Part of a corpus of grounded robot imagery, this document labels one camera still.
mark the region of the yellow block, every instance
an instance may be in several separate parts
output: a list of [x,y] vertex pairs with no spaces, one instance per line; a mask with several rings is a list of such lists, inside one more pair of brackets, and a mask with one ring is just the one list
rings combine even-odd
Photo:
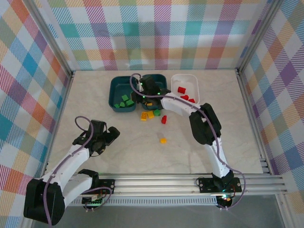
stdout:
[[149,117],[149,119],[154,118],[153,111],[148,111],[148,117]]
[[160,140],[160,142],[163,143],[163,144],[165,144],[165,143],[167,143],[167,139],[166,139],[166,138],[162,138],[162,139]]
[[147,121],[147,113],[146,112],[142,112],[141,120],[142,121]]

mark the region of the plaid fabric backdrop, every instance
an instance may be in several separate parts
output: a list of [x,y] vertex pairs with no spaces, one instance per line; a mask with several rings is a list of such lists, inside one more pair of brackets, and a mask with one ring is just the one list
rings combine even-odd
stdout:
[[283,2],[245,74],[272,168],[284,176],[303,225],[304,0]]
[[240,58],[239,58],[239,60],[238,60],[238,62],[237,62],[237,67],[238,67],[238,68],[240,67],[240,65],[241,65],[241,63],[242,63],[242,61],[243,61],[243,59],[244,59],[244,56],[245,56],[245,54],[246,54],[248,48],[249,48],[250,45],[252,44],[253,39],[254,39],[254,37],[255,37],[255,34],[259,31],[260,26],[262,25],[262,21],[263,21],[264,17],[266,16],[266,14],[267,14],[267,12],[268,12],[268,10],[269,10],[269,7],[270,7],[271,4],[273,3],[273,1],[274,1],[274,0],[267,0],[267,3],[266,3],[266,5],[264,6],[263,11],[262,11],[262,13],[260,14],[260,16],[259,16],[259,18],[258,18],[258,20],[257,20],[257,23],[256,23],[254,29],[252,30],[252,32],[251,32],[251,34],[250,34],[250,36],[249,36],[249,39],[247,40],[246,46],[244,47],[244,49],[243,49],[243,51],[242,51],[242,54],[241,54],[241,56],[240,56]]
[[[76,69],[234,68],[261,2],[49,0],[48,13],[55,16]],[[68,56],[46,9],[39,0],[36,4]]]
[[23,214],[68,78],[21,0],[0,0],[0,227]]

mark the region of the red block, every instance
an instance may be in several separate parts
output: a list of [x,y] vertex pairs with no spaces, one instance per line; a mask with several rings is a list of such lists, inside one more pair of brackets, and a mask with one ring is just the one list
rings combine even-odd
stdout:
[[178,87],[178,89],[177,89],[177,92],[179,92],[179,93],[181,93],[181,94],[185,94],[185,92],[186,92],[186,88],[184,88],[184,87]]
[[188,101],[189,99],[189,96],[188,95],[185,95],[185,96],[180,96],[182,99],[185,99],[186,101]]
[[166,122],[167,122],[167,116],[164,115],[164,116],[162,117],[162,119],[161,119],[161,123],[162,123],[162,124],[166,124]]

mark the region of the white table surface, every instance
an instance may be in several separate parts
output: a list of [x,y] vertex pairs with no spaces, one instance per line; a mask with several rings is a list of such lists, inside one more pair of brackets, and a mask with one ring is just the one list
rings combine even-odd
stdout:
[[[192,136],[188,118],[161,110],[161,117],[140,120],[141,105],[131,113],[115,113],[108,104],[110,83],[116,76],[134,71],[76,72],[66,107],[59,124],[47,170],[68,152],[81,133],[74,123],[79,115],[115,126],[120,136],[98,157],[85,161],[78,169],[107,173],[210,173],[211,164],[204,147]],[[233,70],[145,70],[145,74],[163,74],[171,88],[174,74],[193,74],[199,81],[200,103],[212,105],[222,125],[222,141],[231,167],[243,173],[262,173],[260,155],[247,118],[244,102]],[[85,121],[79,121],[84,128]],[[166,144],[159,139],[165,137]]]

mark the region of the purple cable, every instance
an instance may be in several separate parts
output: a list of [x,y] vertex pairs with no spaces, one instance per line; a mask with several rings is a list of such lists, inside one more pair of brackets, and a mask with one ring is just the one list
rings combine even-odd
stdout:
[[241,201],[241,199],[243,198],[243,196],[244,196],[244,194],[245,194],[245,190],[246,190],[246,178],[245,178],[244,174],[243,174],[241,171],[238,171],[238,170],[235,170],[235,169],[231,168],[228,164],[226,164],[226,163],[225,163],[223,160],[221,160],[221,158],[219,157],[219,140],[218,140],[217,134],[216,134],[216,132],[215,132],[213,126],[212,126],[212,123],[210,122],[210,120],[209,120],[209,118],[207,117],[207,115],[206,115],[202,110],[200,110],[198,107],[193,106],[192,104],[189,104],[187,101],[185,101],[185,100],[183,100],[183,99],[181,99],[181,98],[174,97],[174,96],[168,96],[168,95],[145,95],[145,94],[142,94],[142,93],[138,92],[138,91],[134,88],[134,86],[133,86],[133,84],[132,84],[132,78],[134,77],[134,75],[139,75],[140,77],[141,77],[141,75],[138,74],[138,73],[134,73],[134,74],[132,74],[131,77],[130,77],[130,86],[131,86],[132,90],[133,90],[134,92],[136,92],[138,95],[140,95],[140,96],[145,96],[145,97],[148,97],[148,98],[158,98],[158,97],[159,97],[159,98],[161,98],[161,97],[171,98],[171,99],[180,101],[180,102],[182,102],[182,103],[184,103],[184,104],[186,104],[186,105],[188,105],[188,106],[190,106],[190,107],[196,109],[197,111],[199,111],[199,112],[204,116],[204,118],[206,119],[206,121],[207,121],[207,123],[208,123],[208,125],[209,125],[209,127],[210,127],[210,129],[211,129],[211,131],[212,131],[213,137],[215,138],[215,142],[217,143],[217,153],[215,153],[215,155],[217,156],[218,160],[219,160],[223,165],[225,165],[228,169],[230,169],[230,170],[232,170],[232,171],[234,171],[234,172],[236,172],[236,173],[239,173],[239,174],[242,176],[243,180],[244,180],[244,189],[243,189],[243,191],[242,191],[242,194],[241,194],[240,198],[238,199],[238,201],[237,201],[234,205],[230,206],[229,208],[233,208],[234,206],[236,206],[236,205]]
[[77,123],[77,119],[78,118],[82,118],[82,119],[85,119],[87,120],[89,123],[90,123],[90,126],[91,126],[91,134],[90,134],[90,137],[87,139],[87,141],[82,145],[80,146],[77,150],[75,150],[74,152],[72,152],[72,155],[68,155],[53,171],[53,173],[50,175],[45,187],[44,187],[44,190],[43,190],[43,206],[44,206],[44,210],[46,212],[46,216],[47,216],[47,223],[48,223],[48,226],[49,227],[52,227],[52,220],[51,220],[51,216],[49,214],[49,211],[48,211],[48,202],[47,202],[47,190],[48,190],[48,186],[51,182],[51,180],[55,177],[57,171],[60,169],[60,167],[72,156],[74,156],[74,154],[76,154],[77,152],[79,152],[81,149],[83,149],[88,143],[89,141],[91,140],[91,138],[93,137],[93,124],[91,123],[91,121],[86,118],[85,116],[77,116],[75,118],[75,123],[77,125],[77,127],[79,127],[81,130],[85,131],[83,128],[81,128],[78,123]]
[[89,189],[89,190],[86,190],[86,191],[84,191],[82,194],[84,194],[84,193],[88,193],[88,192],[91,192],[91,191],[95,191],[95,190],[102,190],[102,189],[107,189],[107,190],[109,190],[110,191],[110,195],[109,195],[109,197],[106,199],[106,201],[104,201],[101,205],[99,205],[97,208],[94,208],[94,210],[97,210],[97,209],[99,209],[99,208],[101,208],[104,204],[106,204],[107,203],[107,201],[110,199],[110,197],[112,196],[112,189],[110,189],[109,187],[98,187],[98,188],[94,188],[94,189]]

